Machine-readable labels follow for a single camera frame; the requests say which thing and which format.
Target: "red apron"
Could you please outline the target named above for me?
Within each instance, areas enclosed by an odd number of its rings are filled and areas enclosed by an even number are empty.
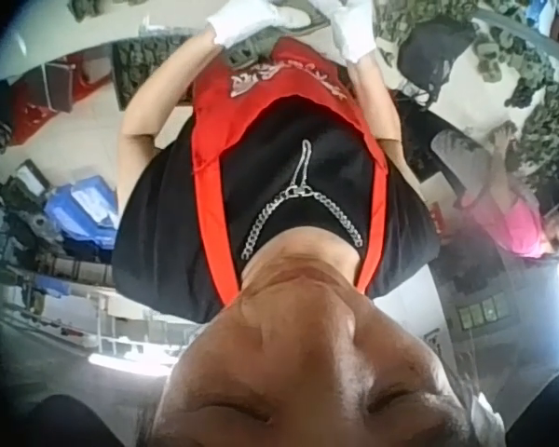
[[[301,96],[331,109],[364,137],[375,160],[371,228],[366,258],[357,282],[365,292],[381,261],[385,231],[387,164],[361,108],[337,77],[336,67],[312,48],[282,37],[271,62],[238,72],[222,58],[213,61],[194,85],[196,125],[192,135],[198,224],[211,276],[224,305],[239,293],[225,224],[220,157],[240,141],[249,125],[272,102]]]

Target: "eye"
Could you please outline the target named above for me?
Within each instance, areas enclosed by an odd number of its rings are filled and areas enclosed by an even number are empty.
[[[366,407],[366,411],[369,414],[380,413],[381,411],[388,408],[395,400],[407,396],[410,394],[410,391],[407,389],[387,389],[380,392],[377,396],[375,396],[371,403]]]
[[[233,410],[235,412],[241,413],[245,416],[248,416],[256,421],[268,423],[271,419],[271,415],[267,412],[264,412],[261,409],[254,408],[251,405],[243,404],[243,403],[236,403],[236,402],[216,402],[212,403],[209,406],[217,407],[217,408],[227,408]]]

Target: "metal chain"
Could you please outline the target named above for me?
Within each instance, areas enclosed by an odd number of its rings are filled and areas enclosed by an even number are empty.
[[[332,215],[337,219],[338,222],[344,227],[344,229],[348,232],[349,236],[352,238],[354,242],[354,246],[357,248],[361,248],[364,245],[362,241],[362,236],[359,231],[356,229],[352,221],[347,217],[347,215],[342,211],[341,208],[337,206],[335,202],[333,202],[329,197],[325,194],[320,193],[319,191],[313,190],[310,186],[307,185],[307,175],[308,175],[308,163],[310,162],[310,157],[312,155],[311,144],[309,140],[302,141],[302,156],[300,157],[300,161],[298,162],[298,166],[296,167],[296,171],[294,172],[294,176],[292,177],[292,181],[290,185],[277,194],[275,197],[269,201],[265,207],[259,212],[257,215],[254,224],[251,227],[251,231],[249,232],[249,236],[247,237],[246,243],[244,244],[244,249],[242,250],[242,254],[240,257],[243,261],[248,261],[251,259],[252,254],[254,253],[254,247],[261,235],[261,231],[265,226],[271,214],[280,207],[282,203],[292,198],[300,198],[300,197],[312,197],[321,203]],[[303,167],[302,172],[302,180],[300,184],[296,184],[296,180],[298,179],[298,174],[300,173],[300,169]]]

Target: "white glove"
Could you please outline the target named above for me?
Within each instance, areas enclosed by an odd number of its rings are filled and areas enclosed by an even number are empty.
[[[373,0],[308,0],[332,24],[334,42],[346,61],[358,62],[376,49]]]
[[[213,42],[230,48],[268,26],[304,28],[310,17],[300,9],[276,7],[268,0],[230,0],[207,21],[215,31]]]

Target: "neck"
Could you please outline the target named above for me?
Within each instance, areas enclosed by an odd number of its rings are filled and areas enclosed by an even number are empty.
[[[242,271],[242,288],[252,283],[267,265],[294,257],[326,263],[352,285],[361,263],[356,249],[341,237],[310,226],[293,228],[275,236],[254,254]]]

